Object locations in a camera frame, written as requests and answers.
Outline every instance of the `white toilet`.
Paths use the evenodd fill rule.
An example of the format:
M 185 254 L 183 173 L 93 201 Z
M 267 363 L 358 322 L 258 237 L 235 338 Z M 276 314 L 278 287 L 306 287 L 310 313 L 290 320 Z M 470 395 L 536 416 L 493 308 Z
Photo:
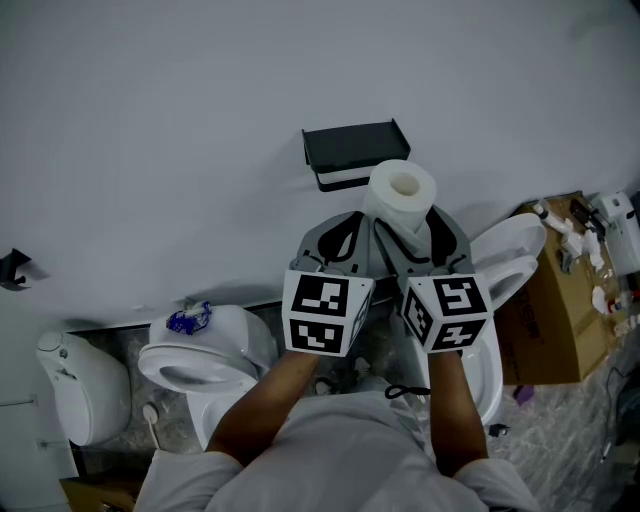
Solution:
M 44 334 L 36 352 L 55 393 L 67 437 L 78 446 L 107 441 L 129 422 L 129 374 L 88 341 L 61 332 Z
M 407 386 L 431 388 L 427 354 L 396 312 L 391 314 L 391 332 L 398 364 Z M 491 320 L 482 338 L 462 351 L 471 396 L 483 425 L 493 422 L 502 398 L 502 362 L 496 328 Z
M 216 306 L 209 324 L 192 336 L 157 319 L 138 367 L 156 384 L 185 393 L 198 440 L 205 449 L 222 416 L 278 359 L 266 324 L 239 306 Z
M 494 310 L 522 287 L 538 268 L 536 258 L 544 247 L 546 229 L 537 215 L 516 215 L 485 231 L 471 242 L 477 272 L 485 274 Z M 404 320 L 392 313 L 391 331 L 404 382 L 430 387 L 427 355 Z M 482 338 L 462 351 L 462 364 L 471 395 L 483 425 L 497 421 L 502 398 L 502 361 L 494 321 Z

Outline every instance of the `cardboard box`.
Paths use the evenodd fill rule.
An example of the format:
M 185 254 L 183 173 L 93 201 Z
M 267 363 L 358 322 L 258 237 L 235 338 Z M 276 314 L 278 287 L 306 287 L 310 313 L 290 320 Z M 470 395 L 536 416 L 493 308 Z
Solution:
M 551 199 L 551 209 L 584 229 L 569 212 L 581 194 Z M 531 212 L 530 206 L 517 213 Z M 561 235 L 547 227 L 547 242 L 538 269 L 527 284 L 495 315 L 505 384 L 562 384 L 580 382 L 615 346 L 612 319 L 592 305 L 594 286 L 607 299 L 619 293 L 611 260 L 601 244 L 605 267 L 596 274 L 588 256 L 573 263 L 571 275 L 559 265 Z
M 145 474 L 110 470 L 105 473 L 60 480 L 73 512 L 106 510 L 105 505 L 133 512 Z

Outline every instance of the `tiled floor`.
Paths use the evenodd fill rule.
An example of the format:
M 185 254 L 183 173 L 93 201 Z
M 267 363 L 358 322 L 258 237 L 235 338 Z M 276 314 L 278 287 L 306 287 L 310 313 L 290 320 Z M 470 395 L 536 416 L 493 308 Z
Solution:
M 355 382 L 352 364 L 364 355 L 374 374 L 389 382 L 402 383 L 396 366 L 388 321 L 391 303 L 372 308 L 367 324 L 348 357 L 325 358 L 318 375 L 335 383 L 336 390 L 348 392 Z M 283 349 L 279 309 L 258 313 L 272 329 Z M 196 453 L 196 439 L 186 399 L 179 393 L 160 388 L 137 369 L 140 349 L 148 343 L 148 330 L 136 329 L 85 335 L 95 346 L 113 354 L 129 368 L 133 411 L 126 431 L 111 441 L 83 449 L 87 471 L 97 472 L 118 465 L 145 468 L 154 451 L 142 406 L 156 405 L 160 413 L 156 431 L 161 446 L 172 452 Z M 546 511 L 605 511 L 619 495 L 629 468 L 615 466 L 609 458 L 600 464 L 604 424 L 608 411 L 605 383 L 612 366 L 623 373 L 640 363 L 640 336 L 630 336 L 581 384 L 537 386 L 534 398 L 519 407 L 505 388 L 500 422 L 510 431 L 498 439 L 489 438 L 492 456 L 510 460 Z M 617 396 L 622 381 L 611 377 L 610 393 Z M 414 397 L 409 401 L 428 437 L 428 403 Z

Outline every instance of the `purple object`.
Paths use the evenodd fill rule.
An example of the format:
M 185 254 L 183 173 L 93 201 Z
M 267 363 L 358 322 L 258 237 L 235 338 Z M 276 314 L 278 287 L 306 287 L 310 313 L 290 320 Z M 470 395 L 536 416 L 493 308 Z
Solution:
M 174 313 L 167 319 L 167 329 L 189 336 L 203 329 L 209 323 L 211 305 L 209 302 L 203 302 L 199 309 L 201 311 L 197 314 L 193 314 L 194 310 Z
M 515 398 L 516 402 L 518 402 L 518 405 L 522 407 L 533 398 L 534 394 L 535 391 L 533 389 L 533 386 L 518 386 L 513 392 L 513 398 Z

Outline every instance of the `toilet paper roll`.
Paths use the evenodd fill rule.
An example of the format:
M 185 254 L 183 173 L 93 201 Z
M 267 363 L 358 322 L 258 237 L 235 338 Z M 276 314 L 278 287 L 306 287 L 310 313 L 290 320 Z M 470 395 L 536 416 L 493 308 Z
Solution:
M 425 221 L 436 198 L 436 182 L 420 166 L 387 160 L 371 171 L 363 212 L 387 222 L 416 255 L 428 255 L 431 240 Z

